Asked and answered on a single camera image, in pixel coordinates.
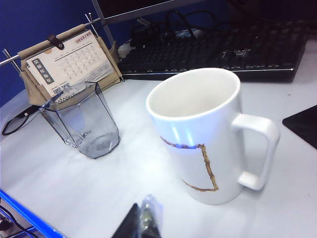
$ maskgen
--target black object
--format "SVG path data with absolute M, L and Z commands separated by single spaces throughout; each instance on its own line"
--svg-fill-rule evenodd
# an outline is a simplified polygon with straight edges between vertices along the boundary
M 0 205 L 0 209 L 3 210 L 6 214 L 9 215 L 9 217 L 13 220 L 13 222 L 15 223 L 15 225 L 22 231 L 24 231 L 25 233 L 33 236 L 34 238 L 39 238 L 36 234 L 34 234 L 33 232 L 28 231 L 27 229 L 25 229 L 23 226 L 21 226 L 16 219 L 14 218 L 14 216 L 3 206 Z
M 134 203 L 112 238 L 137 238 L 140 208 Z
M 10 121 L 8 121 L 5 125 L 4 125 L 4 127 L 3 127 L 3 130 L 2 130 L 2 135 L 10 135 L 10 134 L 13 134 L 13 133 L 15 133 L 16 131 L 18 131 L 25 123 L 26 123 L 26 121 L 28 120 L 28 118 L 29 118 L 29 116 L 31 115 L 31 114 L 33 114 L 34 112 L 36 112 L 37 110 L 38 110 L 38 108 L 39 108 L 39 106 L 34 106 L 34 105 L 32 105 L 32 106 L 30 106 L 29 108 L 27 108 L 26 110 L 24 110 L 23 112 L 21 112 L 19 115 L 17 115 L 15 118 L 20 118 L 20 119 L 22 119 L 22 118 L 24 118 L 24 120 L 23 120 L 23 122 L 19 125 L 19 126 L 17 126 L 14 130 L 12 130 L 12 131 L 9 131 L 9 132 L 7 132 L 6 130 L 7 130 L 7 128 L 8 128 L 8 126 L 10 125 L 10 123 L 13 121 L 13 119 L 15 119 L 15 118 L 13 118 L 13 119 L 11 119 Z
M 10 229 L 13 223 L 9 221 L 7 217 L 4 217 L 0 214 L 0 231 L 7 231 Z
M 317 105 L 285 118 L 283 124 L 317 149 Z
M 302 21 L 257 23 L 202 37 L 151 41 L 119 62 L 125 79 L 164 80 L 203 67 L 225 68 L 241 81 L 292 82 L 308 27 Z
M 57 38 L 56 35 L 50 34 L 47 39 L 49 42 L 51 42 L 53 45 L 55 45 L 60 50 L 64 50 L 65 46 L 64 46 L 63 42 L 60 41 L 60 39 Z

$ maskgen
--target black cable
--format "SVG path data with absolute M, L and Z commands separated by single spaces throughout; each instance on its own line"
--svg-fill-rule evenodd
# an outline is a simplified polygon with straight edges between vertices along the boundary
M 215 22 L 219 22 L 219 20 L 216 18 L 216 16 L 211 11 L 207 11 L 207 10 L 192 11 L 192 12 L 189 12 L 188 14 L 185 14 L 184 16 L 186 17 L 186 16 L 190 16 L 193 14 L 197 14 L 197 13 L 208 13 Z
M 188 21 L 186 20 L 186 17 L 185 17 L 182 13 L 180 13 L 179 11 L 177 11 L 177 10 L 175 10 L 175 9 L 170 10 L 170 11 L 168 11 L 168 12 L 166 13 L 166 18 L 165 18 L 166 24 L 165 24 L 165 25 L 166 25 L 167 31 L 170 31 L 170 32 L 172 31 L 171 28 L 170 28 L 170 23 L 169 23 L 169 16 L 170 16 L 171 13 L 176 13 L 176 14 L 182 19 L 182 21 L 184 22 L 184 24 L 187 26 L 187 29 L 188 29 L 189 34 L 190 34 L 192 37 L 196 38 L 195 35 L 194 35 L 194 33 L 193 33 L 193 31 L 192 31 L 192 29 L 191 29 L 191 27 L 190 27 L 190 24 L 189 24 Z
M 7 210 L 5 209 L 3 206 L 0 205 L 0 209 L 2 209 L 3 211 L 5 211 L 9 216 L 10 218 L 13 220 L 13 222 L 15 223 L 15 225 L 17 227 L 19 227 L 20 230 L 24 231 L 25 233 L 33 236 L 34 238 L 39 238 L 36 234 L 34 234 L 33 232 L 30 232 L 28 231 L 27 229 L 25 229 L 23 226 L 21 226 L 17 221 L 16 219 L 14 218 L 14 216 Z
M 10 121 L 8 121 L 8 122 L 5 124 L 5 126 L 4 126 L 4 128 L 3 128 L 2 132 L 1 132 L 2 135 L 10 135 L 10 134 L 13 134 L 13 133 L 15 133 L 16 131 L 18 131 L 18 130 L 26 123 L 26 121 L 28 120 L 29 116 L 30 116 L 30 115 L 27 115 L 27 116 L 25 117 L 24 121 L 21 123 L 21 125 L 19 125 L 16 129 L 14 129 L 13 131 L 10 131 L 10 132 L 6 132 L 6 129 L 7 129 L 7 127 L 10 125 L 10 123 L 12 122 L 13 119 L 11 119 Z

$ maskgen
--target metal rod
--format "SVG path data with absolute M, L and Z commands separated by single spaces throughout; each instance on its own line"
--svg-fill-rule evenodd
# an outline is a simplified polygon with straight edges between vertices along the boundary
M 92 25 L 92 24 L 94 24 L 94 23 L 100 21 L 100 20 L 101 20 L 101 18 L 99 17 L 99 18 L 97 18 L 97 19 L 95 19 L 95 20 L 93 20 L 93 21 L 91 21 L 91 22 L 88 22 L 88 23 L 86 23 L 86 24 L 84 24 L 84 25 L 87 27 L 87 26 L 90 26 L 90 25 Z M 13 57 L 11 57 L 11 58 L 9 58 L 9 59 L 6 59 L 6 60 L 0 62 L 0 66 L 5 65 L 5 64 L 7 64 L 7 63 L 10 63 L 10 62 L 12 62 L 13 60 L 17 60 L 18 58 L 20 58 L 20 56 L 19 56 L 19 55 L 15 55 L 15 56 L 13 56 Z
M 0 62 L 0 66 L 5 65 L 7 63 L 10 63 L 11 61 L 18 59 L 19 57 L 20 57 L 19 55 L 16 55 L 16 56 L 13 56 L 9 59 L 6 59 L 6 60 Z
M 100 17 L 101 24 L 102 24 L 102 26 L 104 26 L 105 33 L 106 33 L 107 38 L 108 38 L 108 40 L 109 40 L 109 42 L 111 44 L 111 47 L 112 47 L 113 44 L 114 44 L 114 39 L 113 39 L 113 36 L 111 35 L 109 27 L 106 24 L 106 20 L 105 20 L 105 17 L 103 15 L 103 12 L 101 11 L 97 0 L 92 0 L 92 2 L 93 2 L 93 5 L 94 5 L 94 7 L 96 9 L 96 12 L 97 12 L 98 16 Z
M 97 19 L 93 20 L 93 21 L 90 21 L 88 23 L 85 23 L 84 25 L 85 26 L 90 26 L 91 24 L 95 24 L 96 22 L 99 22 L 101 20 L 100 17 L 98 17 Z
M 85 14 L 86 18 L 87 18 L 87 20 L 88 20 L 89 22 L 92 22 L 92 21 L 93 21 L 93 19 L 91 18 L 91 13 L 89 12 L 88 14 L 89 14 L 89 17 L 88 17 L 88 15 L 87 15 L 87 14 Z M 94 25 L 93 25 L 93 24 L 91 24 L 91 28 L 92 28 L 92 29 L 93 29 L 93 31 L 95 32 L 96 36 L 97 36 L 97 37 L 99 37 L 98 32 L 96 31 L 96 29 L 95 29 L 95 27 L 94 27 Z
M 4 55 L 9 59 L 11 58 L 11 55 L 9 53 L 9 51 L 4 48 L 4 50 L 2 51 L 2 53 L 4 53 Z M 13 65 L 13 67 L 16 69 L 16 71 L 20 74 L 22 72 L 22 70 L 20 69 L 20 67 L 16 64 L 16 62 L 14 60 L 11 61 L 11 64 Z

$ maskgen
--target blue wall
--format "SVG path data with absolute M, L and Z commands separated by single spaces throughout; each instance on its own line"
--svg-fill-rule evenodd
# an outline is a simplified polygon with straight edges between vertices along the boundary
M 225 0 L 206 0 L 178 8 L 182 13 L 207 9 L 220 20 L 228 20 Z M 81 23 L 86 23 L 85 13 L 97 14 L 90 0 L 1 0 L 0 1 L 0 49 L 7 48 L 12 55 L 46 39 L 49 34 L 59 34 Z M 165 12 L 146 17 L 163 21 Z M 198 14 L 189 18 L 192 24 L 210 25 L 210 16 Z M 119 44 L 130 38 L 130 29 L 135 20 L 113 24 L 110 30 Z M 5 60 L 0 53 L 0 60 Z M 10 65 L 0 67 L 0 107 L 24 89 L 23 81 Z

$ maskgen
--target desk surface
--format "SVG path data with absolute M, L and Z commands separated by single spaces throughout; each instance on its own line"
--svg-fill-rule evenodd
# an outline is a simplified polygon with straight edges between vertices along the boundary
M 111 237 L 134 202 L 163 205 L 164 238 L 317 237 L 317 150 L 282 125 L 317 104 L 317 42 L 310 40 L 292 84 L 242 83 L 243 112 L 281 131 L 261 191 L 245 188 L 211 206 L 191 198 L 170 166 L 145 108 L 158 81 L 126 81 L 104 92 L 121 142 L 96 160 L 60 140 L 41 116 L 1 142 L 1 188 L 70 238 Z M 263 138 L 246 133 L 249 169 L 258 172 Z

